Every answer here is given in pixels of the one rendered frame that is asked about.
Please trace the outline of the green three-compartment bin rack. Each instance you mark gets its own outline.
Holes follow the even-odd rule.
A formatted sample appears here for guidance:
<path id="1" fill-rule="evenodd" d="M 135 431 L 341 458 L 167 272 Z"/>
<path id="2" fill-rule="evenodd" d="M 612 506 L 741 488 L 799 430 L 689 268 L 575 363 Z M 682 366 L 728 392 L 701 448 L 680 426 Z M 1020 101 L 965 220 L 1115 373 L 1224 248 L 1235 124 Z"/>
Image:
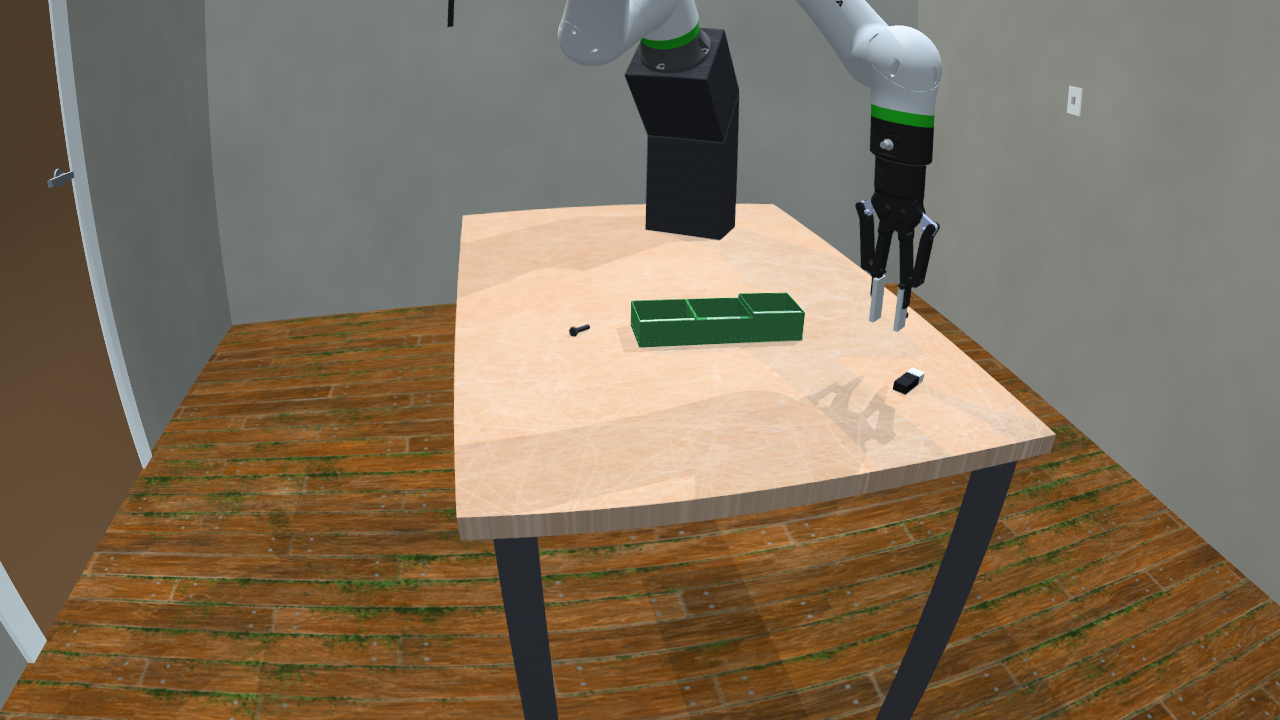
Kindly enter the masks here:
<path id="1" fill-rule="evenodd" d="M 639 348 L 731 345 L 803 341 L 804 318 L 788 293 L 739 293 L 736 299 L 634 300 L 631 327 Z"/>

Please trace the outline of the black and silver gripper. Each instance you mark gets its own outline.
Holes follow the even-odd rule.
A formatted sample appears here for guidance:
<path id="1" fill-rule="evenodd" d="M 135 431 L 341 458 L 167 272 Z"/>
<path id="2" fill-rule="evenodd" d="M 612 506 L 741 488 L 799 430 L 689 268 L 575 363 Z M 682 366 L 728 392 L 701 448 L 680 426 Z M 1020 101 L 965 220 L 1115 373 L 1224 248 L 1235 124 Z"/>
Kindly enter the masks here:
<path id="1" fill-rule="evenodd" d="M 869 201 L 865 200 L 855 205 L 860 220 L 861 269 L 872 275 L 869 322 L 874 323 L 881 319 L 886 277 L 883 274 L 886 273 L 892 234 L 896 231 L 900 245 L 900 284 L 893 331 L 899 332 L 905 327 L 911 288 L 916 288 L 925 281 L 931 249 L 934 234 L 940 231 L 940 223 L 925 217 L 923 205 L 925 165 L 908 165 L 876 156 L 874 188 L 876 192 Z M 881 220 L 877 245 L 874 210 Z M 913 272 L 913 229 L 920 222 L 923 233 Z"/>

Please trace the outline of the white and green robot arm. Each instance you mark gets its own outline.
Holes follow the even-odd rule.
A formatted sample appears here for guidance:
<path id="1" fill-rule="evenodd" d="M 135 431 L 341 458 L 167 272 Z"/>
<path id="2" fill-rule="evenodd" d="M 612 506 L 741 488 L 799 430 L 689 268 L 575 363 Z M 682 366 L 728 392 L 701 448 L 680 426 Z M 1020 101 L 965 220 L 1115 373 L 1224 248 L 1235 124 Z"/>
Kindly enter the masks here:
<path id="1" fill-rule="evenodd" d="M 849 74 L 870 88 L 870 152 L 931 164 L 942 76 L 931 38 L 908 26 L 887 26 L 865 0 L 795 1 Z M 694 0 L 630 0 L 630 12 L 628 0 L 567 0 L 558 44 L 572 61 L 600 67 L 640 40 L 643 65 L 659 73 L 691 70 L 710 55 Z"/>

